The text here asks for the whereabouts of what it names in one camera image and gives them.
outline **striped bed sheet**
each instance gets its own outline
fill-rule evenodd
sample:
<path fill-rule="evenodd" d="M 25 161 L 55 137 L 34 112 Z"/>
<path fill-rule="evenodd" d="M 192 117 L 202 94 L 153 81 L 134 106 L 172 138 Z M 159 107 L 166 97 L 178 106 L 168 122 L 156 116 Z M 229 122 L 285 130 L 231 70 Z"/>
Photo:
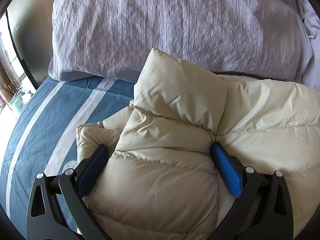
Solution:
<path fill-rule="evenodd" d="M 26 238 L 26 215 L 36 174 L 75 168 L 76 127 L 102 121 L 129 105 L 134 83 L 103 77 L 71 82 L 47 78 L 19 117 L 0 173 L 0 204 Z M 58 195 L 70 228 L 76 224 Z"/>

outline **puffer jacket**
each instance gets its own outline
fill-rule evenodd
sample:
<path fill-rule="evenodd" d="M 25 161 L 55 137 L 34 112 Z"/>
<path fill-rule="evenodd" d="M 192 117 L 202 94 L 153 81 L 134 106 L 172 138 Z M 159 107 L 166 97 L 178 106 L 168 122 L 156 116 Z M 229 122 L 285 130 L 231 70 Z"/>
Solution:
<path fill-rule="evenodd" d="M 206 239 L 235 196 L 209 151 L 285 176 L 294 235 L 320 202 L 320 93 L 294 82 L 219 77 L 153 49 L 127 108 L 77 128 L 78 161 L 110 159 L 84 201 L 113 240 Z"/>

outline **bed sheet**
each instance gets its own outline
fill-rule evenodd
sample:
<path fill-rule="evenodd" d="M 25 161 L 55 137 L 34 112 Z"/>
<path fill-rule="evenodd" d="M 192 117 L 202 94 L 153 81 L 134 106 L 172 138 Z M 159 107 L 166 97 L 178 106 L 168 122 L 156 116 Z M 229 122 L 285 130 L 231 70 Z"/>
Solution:
<path fill-rule="evenodd" d="M 76 127 L 103 120 L 133 99 L 133 83 L 103 77 L 71 82 L 47 78 L 23 110 L 10 137 L 0 173 L 0 203 L 26 237 L 26 215 L 36 174 L 75 168 Z M 62 211 L 76 231 L 62 197 Z"/>

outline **white stripe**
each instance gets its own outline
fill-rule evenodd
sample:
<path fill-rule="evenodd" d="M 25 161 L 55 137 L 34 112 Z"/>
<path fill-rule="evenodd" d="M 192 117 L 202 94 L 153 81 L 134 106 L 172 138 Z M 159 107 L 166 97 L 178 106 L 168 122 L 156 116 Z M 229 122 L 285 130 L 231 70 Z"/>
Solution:
<path fill-rule="evenodd" d="M 9 172 L 8 172 L 8 181 L 7 181 L 7 189 L 5 193 L 5 206 L 6 206 L 6 213 L 7 216 L 10 218 L 10 191 L 11 191 L 11 181 L 12 181 L 12 175 L 14 167 L 16 166 L 20 151 L 33 127 L 35 122 L 38 120 L 39 116 L 41 115 L 44 108 L 47 106 L 47 104 L 50 102 L 50 100 L 57 94 L 57 92 L 60 90 L 64 82 L 59 82 L 55 88 L 49 93 L 49 95 L 44 99 L 42 104 L 39 106 L 33 117 L 31 118 L 30 122 L 28 123 L 27 127 L 25 128 L 18 145 L 14 151 L 13 158 L 11 160 L 10 166 L 9 166 Z"/>
<path fill-rule="evenodd" d="M 89 119 L 92 112 L 105 95 L 105 91 L 92 90 L 91 95 L 80 107 L 76 115 L 72 118 L 71 122 L 61 135 L 49 162 L 44 170 L 46 176 L 57 175 L 64 159 L 66 158 L 74 140 L 76 139 L 76 128 L 80 124 L 84 124 Z"/>
<path fill-rule="evenodd" d="M 95 90 L 108 91 L 114 82 L 116 82 L 114 78 L 104 78 Z"/>

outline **bed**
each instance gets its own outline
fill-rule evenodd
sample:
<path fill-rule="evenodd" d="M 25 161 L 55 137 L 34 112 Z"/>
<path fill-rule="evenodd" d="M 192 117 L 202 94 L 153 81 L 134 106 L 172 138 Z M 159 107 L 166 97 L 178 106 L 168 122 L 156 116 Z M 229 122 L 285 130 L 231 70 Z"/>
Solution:
<path fill-rule="evenodd" d="M 0 175 L 0 203 L 10 210 L 7 215 L 24 237 L 36 174 L 45 171 L 56 175 L 75 168 L 76 127 L 98 122 L 128 106 L 133 85 L 102 77 L 71 82 L 49 77 L 32 97 L 12 132 Z M 63 201 L 61 206 L 70 227 L 76 230 Z"/>

